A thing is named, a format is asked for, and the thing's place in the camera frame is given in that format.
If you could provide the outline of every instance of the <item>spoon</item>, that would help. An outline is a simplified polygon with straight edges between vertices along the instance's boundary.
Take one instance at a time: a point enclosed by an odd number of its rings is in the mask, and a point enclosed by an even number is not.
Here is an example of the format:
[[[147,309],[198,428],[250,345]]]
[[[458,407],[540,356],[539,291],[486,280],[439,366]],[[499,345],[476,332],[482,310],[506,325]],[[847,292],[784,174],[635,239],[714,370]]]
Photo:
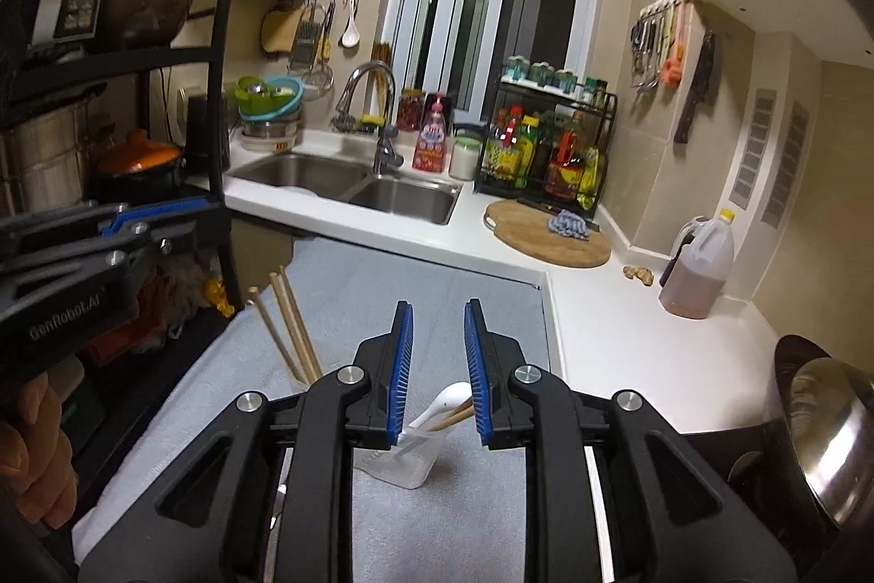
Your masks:
[[[346,24],[346,30],[340,39],[340,45],[344,48],[355,48],[358,43],[361,43],[361,34],[355,26],[355,14],[357,13],[357,0],[347,1],[349,7],[349,22]]]
[[[421,427],[435,415],[443,415],[443,413],[455,410],[470,397],[470,384],[468,382],[462,381],[458,384],[448,385],[440,391],[434,402],[425,408],[425,413],[418,416],[407,427]]]

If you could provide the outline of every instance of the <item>pink bottle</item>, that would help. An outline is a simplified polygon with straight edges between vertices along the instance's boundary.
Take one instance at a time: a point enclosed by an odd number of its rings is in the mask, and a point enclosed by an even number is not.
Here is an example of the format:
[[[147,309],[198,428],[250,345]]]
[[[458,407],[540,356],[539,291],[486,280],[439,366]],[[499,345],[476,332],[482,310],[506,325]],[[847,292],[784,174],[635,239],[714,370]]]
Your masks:
[[[446,119],[443,119],[443,104],[434,102],[425,118],[416,141],[416,153],[412,156],[412,167],[433,174],[443,173],[446,160]]]

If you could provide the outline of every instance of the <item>faucet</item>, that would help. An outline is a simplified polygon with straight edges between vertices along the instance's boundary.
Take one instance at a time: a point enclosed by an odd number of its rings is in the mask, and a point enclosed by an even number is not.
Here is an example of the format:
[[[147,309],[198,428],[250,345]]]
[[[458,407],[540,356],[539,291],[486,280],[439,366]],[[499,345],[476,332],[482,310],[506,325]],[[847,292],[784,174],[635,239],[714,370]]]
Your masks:
[[[336,104],[336,114],[331,119],[331,123],[340,132],[351,130],[355,122],[349,115],[352,95],[355,94],[355,88],[361,82],[361,78],[371,71],[381,72],[388,82],[386,106],[383,108],[383,119],[385,121],[379,126],[379,130],[377,130],[377,150],[373,155],[373,174],[379,176],[382,175],[383,169],[386,166],[399,168],[404,163],[404,157],[395,152],[392,145],[392,139],[398,136],[398,129],[388,123],[392,107],[394,107],[395,82],[392,68],[381,60],[370,60],[354,69],[349,77],[349,81],[346,83],[346,88],[342,91],[340,100]]]

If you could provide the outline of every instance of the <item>spice rack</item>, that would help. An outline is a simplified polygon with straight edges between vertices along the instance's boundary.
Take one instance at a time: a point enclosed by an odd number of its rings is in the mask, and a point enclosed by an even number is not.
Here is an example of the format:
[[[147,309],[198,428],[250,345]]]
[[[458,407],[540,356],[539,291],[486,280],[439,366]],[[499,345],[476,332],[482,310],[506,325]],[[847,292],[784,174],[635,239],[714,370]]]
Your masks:
[[[586,115],[587,130],[593,133],[594,139],[589,146],[597,146],[603,168],[600,172],[600,181],[595,189],[593,204],[590,208],[584,209],[576,200],[562,200],[555,196],[546,193],[544,190],[544,181],[536,177],[529,177],[527,185],[523,189],[517,187],[495,186],[494,183],[487,182],[487,177],[482,171],[482,164],[486,155],[488,138],[482,145],[480,159],[477,165],[476,178],[474,180],[474,190],[477,193],[487,194],[489,196],[499,196],[501,198],[519,198],[524,196],[534,201],[549,203],[557,208],[567,209],[572,213],[576,213],[584,218],[592,218],[600,203],[601,195],[606,184],[607,170],[609,169],[609,148],[610,142],[613,139],[613,128],[615,127],[616,108],[618,106],[618,97],[611,93],[605,94],[603,108],[580,102],[565,94],[559,94],[554,91],[542,90],[538,87],[532,87],[529,84],[519,84],[513,81],[501,80],[499,92],[499,101],[495,103],[495,110],[488,122],[488,136],[497,123],[498,107],[509,106],[510,104],[523,104],[526,114],[542,115],[548,110],[556,110],[557,115],[562,115],[562,120],[567,122],[570,117],[579,111]],[[565,108],[564,111],[559,110],[559,107]]]

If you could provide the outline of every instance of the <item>blue bowl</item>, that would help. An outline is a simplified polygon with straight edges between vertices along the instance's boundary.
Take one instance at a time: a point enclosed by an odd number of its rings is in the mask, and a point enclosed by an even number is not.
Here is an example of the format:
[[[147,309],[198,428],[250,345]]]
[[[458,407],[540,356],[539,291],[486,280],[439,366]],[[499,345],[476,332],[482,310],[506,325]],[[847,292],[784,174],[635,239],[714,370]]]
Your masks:
[[[300,110],[300,102],[303,101],[303,83],[298,78],[293,78],[291,75],[277,75],[274,78],[265,78],[264,82],[271,87],[290,88],[290,90],[294,91],[294,97],[288,100],[286,104],[283,104],[278,110],[271,111],[271,113],[246,114],[240,109],[240,117],[250,122],[270,122],[274,119],[282,119]]]

